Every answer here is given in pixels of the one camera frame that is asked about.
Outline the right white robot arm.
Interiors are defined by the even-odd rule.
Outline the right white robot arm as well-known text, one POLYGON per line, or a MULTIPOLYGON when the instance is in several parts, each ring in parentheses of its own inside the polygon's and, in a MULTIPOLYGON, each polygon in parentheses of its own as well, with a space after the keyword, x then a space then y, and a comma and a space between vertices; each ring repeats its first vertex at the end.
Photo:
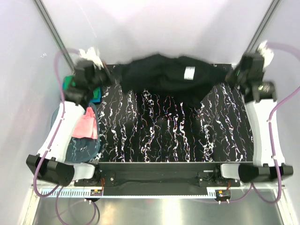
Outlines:
POLYGON ((214 183, 223 186, 229 179, 243 183, 272 182, 293 175, 285 163, 278 137, 277 93, 272 81, 263 80, 264 57, 245 53, 234 70, 235 83, 243 91, 243 101, 253 134, 252 164, 224 163, 213 173, 214 183))

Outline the aluminium frame post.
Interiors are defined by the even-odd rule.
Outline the aluminium frame post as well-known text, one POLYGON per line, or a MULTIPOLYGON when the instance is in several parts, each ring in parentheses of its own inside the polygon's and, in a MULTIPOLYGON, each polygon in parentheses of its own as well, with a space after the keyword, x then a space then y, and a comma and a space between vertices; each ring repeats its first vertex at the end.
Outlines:
POLYGON ((65 47, 57 29, 54 25, 54 22, 52 21, 49 12, 47 11, 44 3, 42 0, 33 0, 33 3, 37 7, 37 10, 39 11, 40 15, 42 16, 52 38, 54 39, 60 53, 62 53, 62 56, 64 57, 64 60, 66 61, 68 67, 71 69, 71 71, 74 70, 74 63, 71 59, 70 54, 67 52, 67 48, 65 47))
POLYGON ((246 48, 246 53, 254 53, 260 43, 260 39, 265 32, 269 22, 271 21, 272 17, 274 16, 277 8, 279 7, 281 0, 272 0, 269 4, 264 16, 262 17, 254 35, 252 36, 250 43, 246 48))

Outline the pink t shirt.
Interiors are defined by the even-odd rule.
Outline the pink t shirt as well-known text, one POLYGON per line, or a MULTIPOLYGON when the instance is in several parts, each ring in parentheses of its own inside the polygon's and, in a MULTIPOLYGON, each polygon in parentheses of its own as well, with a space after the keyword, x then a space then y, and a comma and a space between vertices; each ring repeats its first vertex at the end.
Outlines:
POLYGON ((74 138, 98 138, 96 115, 92 107, 88 107, 86 113, 79 119, 73 131, 74 138))

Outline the right aluminium frame post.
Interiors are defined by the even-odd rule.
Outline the right aluminium frame post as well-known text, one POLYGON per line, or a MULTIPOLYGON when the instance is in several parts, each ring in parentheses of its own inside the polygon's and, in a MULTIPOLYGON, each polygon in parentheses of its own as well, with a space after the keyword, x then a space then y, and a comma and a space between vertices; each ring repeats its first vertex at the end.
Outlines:
POLYGON ((262 17, 254 35, 252 36, 250 43, 246 48, 246 53, 254 53, 260 43, 260 39, 265 32, 269 22, 271 21, 272 17, 274 16, 277 8, 279 7, 281 0, 272 0, 269 4, 264 16, 262 17))

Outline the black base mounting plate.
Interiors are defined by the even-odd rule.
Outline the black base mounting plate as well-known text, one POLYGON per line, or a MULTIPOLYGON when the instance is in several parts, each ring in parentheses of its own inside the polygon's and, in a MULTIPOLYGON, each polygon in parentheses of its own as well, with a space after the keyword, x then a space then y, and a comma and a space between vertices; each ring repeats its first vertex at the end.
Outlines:
POLYGON ((221 164, 216 162, 173 163, 98 163, 91 179, 75 181, 75 186, 92 187, 104 184, 113 187, 130 182, 188 183, 209 186, 236 186, 236 178, 223 178, 221 164))

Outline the folded blue t shirt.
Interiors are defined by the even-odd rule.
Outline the folded blue t shirt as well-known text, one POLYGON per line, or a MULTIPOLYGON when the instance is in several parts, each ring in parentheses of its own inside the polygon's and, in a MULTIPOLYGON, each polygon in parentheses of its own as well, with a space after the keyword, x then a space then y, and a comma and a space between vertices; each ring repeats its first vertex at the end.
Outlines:
MULTIPOLYGON (((63 81, 62 88, 66 90, 69 86, 69 83, 63 81)), ((93 99, 91 100, 92 103, 99 103, 101 101, 101 89, 97 88, 93 91, 93 99)))

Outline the folded green t shirt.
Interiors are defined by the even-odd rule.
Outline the folded green t shirt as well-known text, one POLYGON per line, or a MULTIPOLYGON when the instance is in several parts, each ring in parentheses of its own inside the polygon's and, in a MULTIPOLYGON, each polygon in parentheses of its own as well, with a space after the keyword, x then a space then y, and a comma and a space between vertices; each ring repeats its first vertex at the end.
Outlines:
MULTIPOLYGON (((75 82, 72 81, 72 76, 66 76, 63 80, 63 90, 66 90, 69 85, 72 84, 72 86, 75 86, 75 82)), ((101 89, 98 87, 93 91, 93 99, 92 100, 96 100, 99 99, 101 97, 101 89)))

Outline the left aluminium frame post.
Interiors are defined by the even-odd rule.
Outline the left aluminium frame post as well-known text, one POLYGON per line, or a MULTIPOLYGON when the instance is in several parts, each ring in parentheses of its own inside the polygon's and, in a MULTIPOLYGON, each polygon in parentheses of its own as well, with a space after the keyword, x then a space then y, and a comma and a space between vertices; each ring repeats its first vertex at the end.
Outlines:
POLYGON ((70 54, 67 52, 67 48, 65 47, 57 29, 54 25, 54 22, 52 21, 49 12, 47 11, 44 3, 42 0, 33 0, 33 3, 37 7, 37 10, 39 11, 40 15, 42 16, 52 38, 54 39, 60 53, 62 53, 62 56, 64 57, 64 60, 66 61, 68 67, 71 69, 71 71, 74 70, 74 63, 71 59, 70 54))

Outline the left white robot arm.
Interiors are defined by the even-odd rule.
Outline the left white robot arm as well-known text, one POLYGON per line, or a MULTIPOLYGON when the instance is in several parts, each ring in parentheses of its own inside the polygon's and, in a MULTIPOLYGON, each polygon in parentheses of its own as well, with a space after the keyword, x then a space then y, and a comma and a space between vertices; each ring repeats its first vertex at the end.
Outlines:
POLYGON ((93 92, 111 85, 114 81, 106 64, 97 65, 91 60, 80 60, 69 86, 63 90, 58 115, 43 145, 36 155, 28 155, 26 165, 33 173, 33 186, 41 180, 57 186, 68 186, 72 181, 85 179, 95 186, 101 181, 96 167, 66 162, 66 153, 79 119, 85 114, 93 92))

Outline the black t shirt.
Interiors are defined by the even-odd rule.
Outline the black t shirt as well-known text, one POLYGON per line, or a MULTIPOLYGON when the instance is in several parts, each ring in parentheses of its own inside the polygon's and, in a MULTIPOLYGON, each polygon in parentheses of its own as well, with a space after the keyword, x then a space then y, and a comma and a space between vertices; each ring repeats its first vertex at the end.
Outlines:
POLYGON ((168 58, 161 54, 117 65, 115 72, 124 93, 148 90, 197 109, 215 85, 225 82, 227 75, 223 68, 203 60, 188 56, 168 58))

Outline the clear blue plastic bin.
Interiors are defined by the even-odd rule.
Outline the clear blue plastic bin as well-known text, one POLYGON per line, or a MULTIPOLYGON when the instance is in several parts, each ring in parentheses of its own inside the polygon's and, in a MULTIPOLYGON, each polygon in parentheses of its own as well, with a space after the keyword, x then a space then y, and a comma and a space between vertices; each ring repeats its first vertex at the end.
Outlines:
POLYGON ((92 139, 87 137, 84 138, 72 137, 67 147, 67 152, 65 157, 66 163, 88 162, 98 154, 101 148, 97 107, 93 103, 90 103, 89 107, 91 107, 93 112, 95 113, 97 139, 92 139))

